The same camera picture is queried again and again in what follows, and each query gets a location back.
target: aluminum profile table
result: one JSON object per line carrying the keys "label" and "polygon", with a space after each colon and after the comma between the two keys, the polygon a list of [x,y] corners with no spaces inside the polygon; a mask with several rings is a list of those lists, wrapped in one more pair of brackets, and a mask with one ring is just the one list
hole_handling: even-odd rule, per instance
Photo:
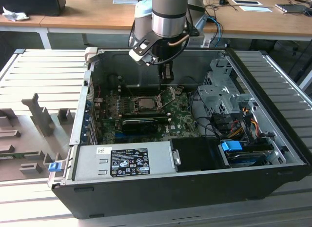
{"label": "aluminum profile table", "polygon": [[[61,124],[58,112],[61,108],[69,109],[74,117],[86,70],[84,50],[16,50],[0,72],[0,109],[12,109],[17,118],[9,120],[12,126],[2,124],[0,132],[18,132],[20,136],[2,136],[0,146],[12,147],[18,159],[0,160],[0,181],[46,178],[47,163],[66,158],[73,124]],[[53,133],[49,137],[42,135],[28,106],[21,102],[35,93],[39,106],[46,107],[52,120],[49,127]],[[28,157],[21,158],[20,154],[25,152],[39,152],[41,156],[30,161]],[[34,162],[40,172],[20,172],[21,164]]]}
{"label": "aluminum profile table", "polygon": [[[251,74],[308,149],[312,149],[312,101],[291,78],[260,51],[236,51]],[[241,87],[248,91],[241,79]]]}
{"label": "aluminum profile table", "polygon": [[[259,52],[237,54],[310,148],[312,111],[309,98],[270,57]],[[285,184],[263,200],[89,220],[75,219],[46,182],[46,179],[1,182],[0,210],[5,215],[0,215],[0,224],[35,227],[310,227],[312,223],[312,176]]]}

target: white tissue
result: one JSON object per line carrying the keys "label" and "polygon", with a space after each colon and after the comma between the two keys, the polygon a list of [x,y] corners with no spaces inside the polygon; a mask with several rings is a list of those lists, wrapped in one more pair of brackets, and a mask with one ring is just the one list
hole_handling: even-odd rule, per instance
{"label": "white tissue", "polygon": [[10,21],[15,22],[15,21],[22,21],[22,20],[29,19],[29,17],[27,17],[27,15],[23,12],[15,13],[15,12],[6,10],[4,7],[3,7],[3,11],[4,13],[2,13],[2,15]]}

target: blue cable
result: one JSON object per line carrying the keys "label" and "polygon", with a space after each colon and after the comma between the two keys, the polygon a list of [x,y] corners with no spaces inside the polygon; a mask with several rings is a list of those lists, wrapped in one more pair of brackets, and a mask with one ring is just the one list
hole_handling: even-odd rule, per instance
{"label": "blue cable", "polygon": [[215,48],[217,47],[217,45],[218,45],[218,43],[219,43],[219,41],[221,40],[221,28],[220,28],[220,24],[214,19],[214,18],[212,18],[212,17],[208,17],[208,18],[210,18],[213,22],[215,22],[216,23],[216,25],[218,26],[218,29],[219,29],[219,38],[218,38],[218,41],[217,41],[217,43],[215,44]]}

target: computer case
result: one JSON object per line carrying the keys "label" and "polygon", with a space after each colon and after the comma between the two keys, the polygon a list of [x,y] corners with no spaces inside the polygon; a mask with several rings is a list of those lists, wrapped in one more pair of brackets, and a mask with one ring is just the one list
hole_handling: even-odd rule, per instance
{"label": "computer case", "polygon": [[59,16],[65,8],[66,0],[0,0],[2,7],[27,15]]}

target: headphones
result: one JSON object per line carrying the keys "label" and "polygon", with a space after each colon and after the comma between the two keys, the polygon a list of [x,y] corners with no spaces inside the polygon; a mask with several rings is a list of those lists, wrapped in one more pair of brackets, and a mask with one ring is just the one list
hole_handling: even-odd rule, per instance
{"label": "headphones", "polygon": [[221,6],[225,6],[226,4],[229,4],[229,1],[227,1],[227,0],[220,0],[220,1],[219,1],[219,4],[220,4]]}

